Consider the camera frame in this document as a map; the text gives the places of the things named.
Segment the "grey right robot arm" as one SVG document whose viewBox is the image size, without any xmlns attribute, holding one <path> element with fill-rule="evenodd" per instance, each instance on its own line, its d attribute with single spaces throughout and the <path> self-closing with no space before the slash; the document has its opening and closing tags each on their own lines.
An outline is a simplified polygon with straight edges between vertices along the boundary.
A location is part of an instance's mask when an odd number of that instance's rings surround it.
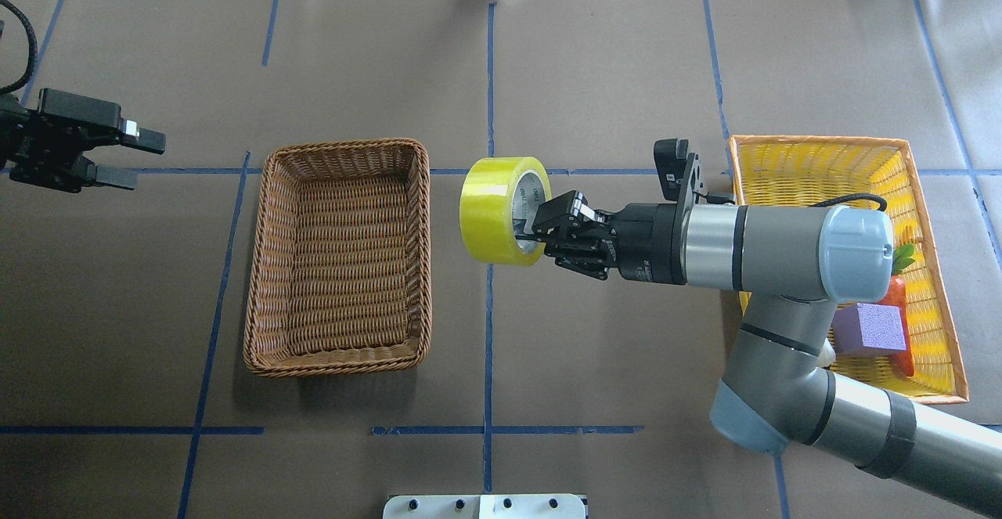
<svg viewBox="0 0 1002 519">
<path fill-rule="evenodd" d="M 748 292 L 711 411 L 727 439 L 773 456 L 813 445 L 876 478 L 1000 516 L 998 432 L 817 365 L 838 306 L 886 294 L 885 212 L 701 203 L 695 193 L 609 212 L 570 191 L 531 206 L 513 229 L 594 279 L 617 269 L 645 283 Z"/>
</svg>

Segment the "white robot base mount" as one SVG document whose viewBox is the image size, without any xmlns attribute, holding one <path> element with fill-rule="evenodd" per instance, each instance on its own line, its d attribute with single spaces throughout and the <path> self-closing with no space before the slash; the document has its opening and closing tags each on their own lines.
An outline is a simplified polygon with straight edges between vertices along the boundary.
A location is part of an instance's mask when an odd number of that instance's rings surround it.
<svg viewBox="0 0 1002 519">
<path fill-rule="evenodd" d="M 571 493 L 398 495 L 383 518 L 588 518 L 585 496 Z"/>
</svg>

